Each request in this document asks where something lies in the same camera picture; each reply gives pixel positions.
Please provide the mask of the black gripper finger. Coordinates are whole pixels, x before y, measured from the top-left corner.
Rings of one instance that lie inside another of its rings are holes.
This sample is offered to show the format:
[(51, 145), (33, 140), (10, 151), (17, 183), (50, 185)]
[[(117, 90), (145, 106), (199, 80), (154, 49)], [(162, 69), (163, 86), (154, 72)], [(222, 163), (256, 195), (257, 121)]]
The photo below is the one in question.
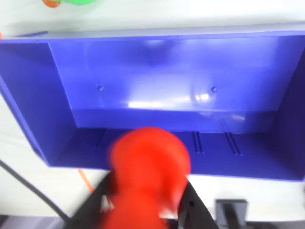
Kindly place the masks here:
[(114, 173), (108, 173), (96, 189), (65, 224), (65, 229), (97, 229), (105, 218), (101, 213), (102, 197), (115, 193)]
[(207, 207), (188, 181), (178, 207), (178, 219), (166, 220), (168, 229), (218, 229)]

